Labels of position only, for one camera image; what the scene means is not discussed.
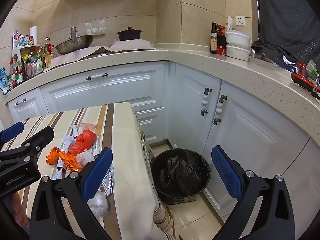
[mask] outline blue gripper pad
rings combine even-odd
[[[211,158],[229,195],[240,201],[242,198],[242,182],[217,146],[212,148]]]
[[[2,132],[0,140],[4,143],[7,143],[17,135],[23,132],[23,123],[17,122],[16,124],[10,126],[8,129],[4,130]]]
[[[91,169],[89,175],[83,182],[83,190],[82,190],[82,199],[87,202],[89,199],[92,199],[101,182],[106,175],[110,165],[112,163],[112,151],[109,148],[104,148],[100,153],[102,156],[95,160],[95,165]]]

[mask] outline electrical outlet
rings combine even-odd
[[[236,20],[237,20],[237,22],[236,22],[237,26],[245,26],[245,17],[244,16],[237,16]]]

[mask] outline paper towel roll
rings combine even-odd
[[[30,36],[33,36],[33,44],[38,44],[37,41],[37,28],[38,26],[33,26],[30,28]]]

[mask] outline white food container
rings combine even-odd
[[[227,56],[228,57],[234,57],[237,59],[248,61],[249,55],[250,55],[250,50],[227,45]]]
[[[238,31],[227,31],[227,43],[231,46],[240,47],[243,49],[250,48],[250,37]]]

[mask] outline aluminum foil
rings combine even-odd
[[[111,164],[109,170],[107,171],[107,174],[104,176],[103,180],[102,180],[102,186],[104,188],[104,191],[106,193],[107,196],[109,196],[112,193],[112,188],[113,188],[113,174],[114,174],[114,170],[113,170],[113,164]]]

